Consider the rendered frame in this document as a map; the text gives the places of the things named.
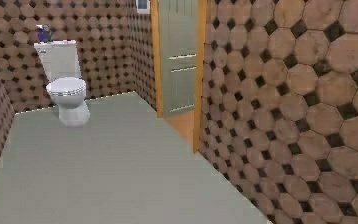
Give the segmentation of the grey green room door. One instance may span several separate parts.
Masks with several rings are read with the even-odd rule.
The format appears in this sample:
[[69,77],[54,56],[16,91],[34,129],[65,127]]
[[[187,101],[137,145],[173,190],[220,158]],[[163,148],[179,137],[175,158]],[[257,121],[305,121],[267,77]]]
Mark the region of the grey green room door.
[[162,114],[191,110],[196,76],[197,0],[158,0]]

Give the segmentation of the white toilet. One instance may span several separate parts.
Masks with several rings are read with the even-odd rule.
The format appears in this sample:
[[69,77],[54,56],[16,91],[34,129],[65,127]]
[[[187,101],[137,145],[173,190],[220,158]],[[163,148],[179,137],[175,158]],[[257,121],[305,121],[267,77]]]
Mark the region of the white toilet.
[[84,125],[90,118],[85,102],[87,84],[83,79],[77,42],[63,40],[35,43],[47,78],[46,91],[58,107],[58,117],[67,127]]

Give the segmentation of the blue spray bottle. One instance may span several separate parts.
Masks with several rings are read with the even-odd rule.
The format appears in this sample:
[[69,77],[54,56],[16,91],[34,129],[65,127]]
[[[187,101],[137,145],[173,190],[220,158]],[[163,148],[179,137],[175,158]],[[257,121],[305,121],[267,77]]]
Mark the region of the blue spray bottle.
[[51,42],[52,32],[50,26],[47,24],[39,24],[37,28],[39,41],[44,43]]

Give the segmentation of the white framed wall picture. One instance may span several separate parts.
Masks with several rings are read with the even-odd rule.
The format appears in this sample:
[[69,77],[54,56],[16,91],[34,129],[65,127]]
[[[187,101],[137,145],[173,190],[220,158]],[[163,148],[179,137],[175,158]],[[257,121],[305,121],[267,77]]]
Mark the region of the white framed wall picture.
[[138,14],[149,14],[151,3],[150,0],[135,0]]

